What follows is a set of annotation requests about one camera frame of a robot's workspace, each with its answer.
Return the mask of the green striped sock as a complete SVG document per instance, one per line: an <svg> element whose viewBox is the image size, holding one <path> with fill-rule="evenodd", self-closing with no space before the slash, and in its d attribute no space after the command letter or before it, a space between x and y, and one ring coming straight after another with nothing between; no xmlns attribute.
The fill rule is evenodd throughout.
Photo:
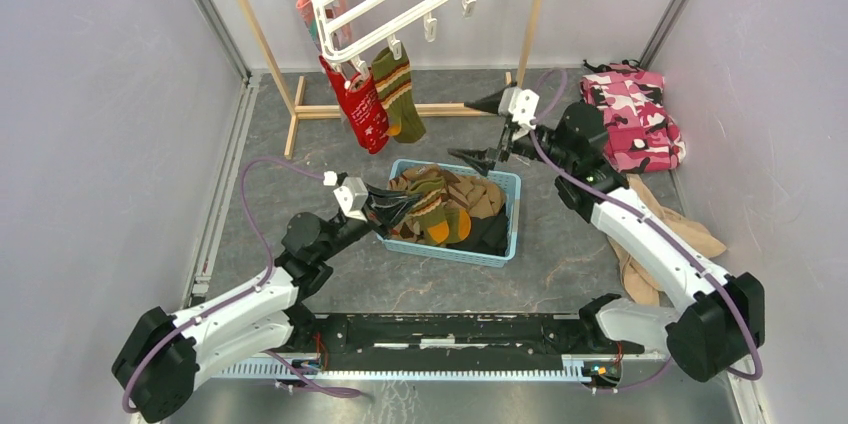
<svg viewBox="0 0 848 424"><path fill-rule="evenodd" d="M390 190L415 197L417 202L391 237L435 247L464 241L471 234L472 222L458 184L457 176L437 165L410 168L392 178Z"/></svg>
<svg viewBox="0 0 848 424"><path fill-rule="evenodd" d="M412 92L410 61L403 46L400 57L395 58L392 49L386 47L372 61L377 94L389 121L388 135L402 144L419 141L426 133Z"/></svg>

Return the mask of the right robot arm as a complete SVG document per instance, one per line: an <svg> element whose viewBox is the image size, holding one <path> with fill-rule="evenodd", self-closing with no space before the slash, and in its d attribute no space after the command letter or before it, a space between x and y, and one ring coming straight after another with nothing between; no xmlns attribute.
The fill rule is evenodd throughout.
<svg viewBox="0 0 848 424"><path fill-rule="evenodd" d="M765 288L752 274L733 275L685 242L614 170L603 154L608 129L602 111L579 101L554 128L543 125L534 91L509 85L465 108L504 120L498 144L452 149L486 176L512 155L541 161L557 174L563 204L611 238L648 271L673 307L598 298L577 326L580 344L602 352L627 341L667 355L686 375L707 382L727 372L756 381L764 374Z"/></svg>

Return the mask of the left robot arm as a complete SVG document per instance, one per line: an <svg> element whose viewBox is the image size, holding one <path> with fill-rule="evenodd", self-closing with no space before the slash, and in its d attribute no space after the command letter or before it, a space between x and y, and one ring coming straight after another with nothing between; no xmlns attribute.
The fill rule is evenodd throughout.
<svg viewBox="0 0 848 424"><path fill-rule="evenodd" d="M420 200L345 173L327 172L324 183L336 214L294 215L282 253L264 271L210 301L174 313L154 307L138 318L111 367L125 412L160 422L225 368L282 346L306 349L314 325L303 302L331 277L329 260L370 233L388 236Z"/></svg>

